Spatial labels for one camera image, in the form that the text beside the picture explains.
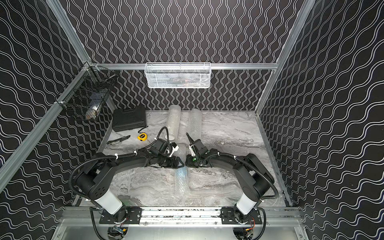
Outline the clear bubble wrap sheet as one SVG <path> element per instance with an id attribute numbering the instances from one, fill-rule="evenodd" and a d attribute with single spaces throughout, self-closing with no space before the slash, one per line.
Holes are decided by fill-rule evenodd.
<path id="1" fill-rule="evenodd" d="M 178 144 L 178 146 L 179 150 L 175 152 L 174 156 L 181 158 L 185 164 L 186 156 L 189 154 L 188 147 L 185 144 Z M 184 199 L 191 192 L 188 169 L 188 167 L 184 166 L 175 170 L 175 195 L 179 199 Z"/>

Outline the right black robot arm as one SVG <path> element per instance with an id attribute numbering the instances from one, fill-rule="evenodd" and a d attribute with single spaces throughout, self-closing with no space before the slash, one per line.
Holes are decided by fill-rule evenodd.
<path id="1" fill-rule="evenodd" d="M 274 177 L 254 154 L 235 156 L 211 149 L 187 155 L 185 164 L 189 168 L 221 168 L 236 176 L 243 192 L 229 216 L 236 223 L 247 224 L 255 207 L 279 197 Z"/>

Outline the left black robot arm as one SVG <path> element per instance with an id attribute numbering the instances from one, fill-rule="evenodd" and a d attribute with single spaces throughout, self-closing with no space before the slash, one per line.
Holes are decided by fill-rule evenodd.
<path id="1" fill-rule="evenodd" d="M 94 158 L 80 164 L 72 171 L 69 187 L 76 195 L 102 207 L 113 222 L 122 223 L 128 215 L 127 207 L 110 190 L 114 176 L 125 170 L 151 166 L 178 169 L 185 164 L 180 157 L 172 153 L 145 149 L 125 155 L 96 154 Z"/>

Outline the bubble wrapped white-capped roll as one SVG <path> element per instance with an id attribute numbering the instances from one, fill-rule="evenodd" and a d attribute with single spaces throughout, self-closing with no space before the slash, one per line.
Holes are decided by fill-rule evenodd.
<path id="1" fill-rule="evenodd" d="M 168 110 L 168 118 L 166 127 L 169 131 L 170 141 L 174 141 L 178 137 L 179 127 L 181 120 L 181 107 L 178 105 L 171 105 Z"/>

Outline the bubble wrap roll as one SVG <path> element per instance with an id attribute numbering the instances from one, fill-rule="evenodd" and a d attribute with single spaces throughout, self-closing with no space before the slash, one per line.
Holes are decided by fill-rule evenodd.
<path id="1" fill-rule="evenodd" d="M 198 109 L 192 109 L 189 113 L 187 124 L 187 133 L 193 140 L 202 137 L 202 112 Z"/>

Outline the yellow tape measure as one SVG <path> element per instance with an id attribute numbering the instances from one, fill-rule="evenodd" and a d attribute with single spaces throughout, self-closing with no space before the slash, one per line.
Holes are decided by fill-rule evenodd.
<path id="1" fill-rule="evenodd" d="M 146 141 L 148 139 L 148 135 L 146 133 L 139 133 L 139 135 L 137 136 L 138 140 L 139 141 Z"/>

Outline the black utility knife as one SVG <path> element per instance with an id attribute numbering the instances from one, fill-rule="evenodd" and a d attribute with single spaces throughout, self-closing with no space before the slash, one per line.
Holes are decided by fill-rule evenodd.
<path id="1" fill-rule="evenodd" d="M 115 140 L 110 140 L 107 142 L 107 145 L 115 145 L 115 144 L 119 144 L 125 140 L 128 140 L 131 136 L 130 135 L 127 135 L 127 136 L 124 136 L 124 137 L 121 137 L 121 138 L 118 138 L 118 139 L 115 139 Z"/>

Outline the black plastic tool case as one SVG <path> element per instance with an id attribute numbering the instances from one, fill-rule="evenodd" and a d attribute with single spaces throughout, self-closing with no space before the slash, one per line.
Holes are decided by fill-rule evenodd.
<path id="1" fill-rule="evenodd" d="M 113 115 L 112 129 L 122 132 L 140 129 L 147 126 L 146 109 L 144 106 L 136 106 L 133 109 L 116 109 Z"/>

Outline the white mesh basket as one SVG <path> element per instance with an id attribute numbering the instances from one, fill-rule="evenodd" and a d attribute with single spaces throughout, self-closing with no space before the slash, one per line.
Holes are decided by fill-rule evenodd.
<path id="1" fill-rule="evenodd" d="M 207 89 L 212 66 L 209 62 L 146 63 L 144 73 L 152 89 Z"/>

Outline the wrapped item in black basket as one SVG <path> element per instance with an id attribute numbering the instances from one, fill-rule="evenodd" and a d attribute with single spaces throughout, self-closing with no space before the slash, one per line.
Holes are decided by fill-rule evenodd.
<path id="1" fill-rule="evenodd" d="M 86 120 L 95 119 L 97 117 L 100 112 L 99 108 L 102 104 L 102 101 L 103 95 L 101 93 L 93 93 L 90 96 L 90 102 L 88 104 L 88 110 L 85 116 Z"/>

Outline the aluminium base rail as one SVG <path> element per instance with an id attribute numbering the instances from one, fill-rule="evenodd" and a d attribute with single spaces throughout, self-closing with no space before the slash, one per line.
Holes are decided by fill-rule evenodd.
<path id="1" fill-rule="evenodd" d="M 265 207 L 268 227 L 296 227 L 300 225 L 301 214 L 296 208 Z M 224 207 L 131 207 L 127 227 L 194 227 L 194 228 L 236 228 L 260 227 L 263 213 L 254 211 L 252 217 L 239 224 L 233 210 Z"/>

